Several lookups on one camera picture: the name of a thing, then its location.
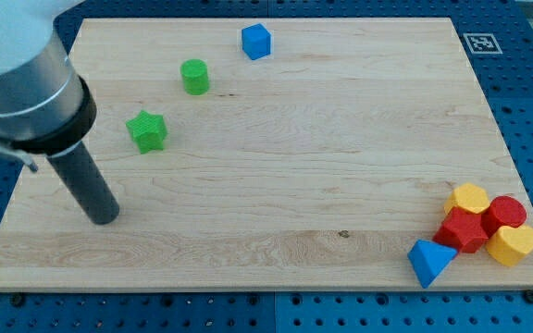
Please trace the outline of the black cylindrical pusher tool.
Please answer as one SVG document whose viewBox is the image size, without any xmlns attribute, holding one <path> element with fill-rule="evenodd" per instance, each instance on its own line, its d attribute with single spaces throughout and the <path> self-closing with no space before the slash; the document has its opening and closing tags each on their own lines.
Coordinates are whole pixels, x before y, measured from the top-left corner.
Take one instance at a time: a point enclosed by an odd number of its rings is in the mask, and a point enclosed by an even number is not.
<svg viewBox="0 0 533 333">
<path fill-rule="evenodd" d="M 92 223 L 105 225 L 118 217 L 118 201 L 83 142 L 46 159 Z"/>
</svg>

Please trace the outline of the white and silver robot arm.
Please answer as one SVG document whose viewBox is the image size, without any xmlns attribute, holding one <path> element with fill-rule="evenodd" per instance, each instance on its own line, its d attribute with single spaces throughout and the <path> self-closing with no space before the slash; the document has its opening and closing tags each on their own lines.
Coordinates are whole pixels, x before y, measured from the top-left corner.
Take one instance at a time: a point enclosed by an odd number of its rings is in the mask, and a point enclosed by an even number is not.
<svg viewBox="0 0 533 333">
<path fill-rule="evenodd" d="M 54 27 L 79 0 L 0 0 L 0 156 L 30 171 L 46 157 L 97 225 L 119 205 L 82 140 L 97 109 Z"/>
</svg>

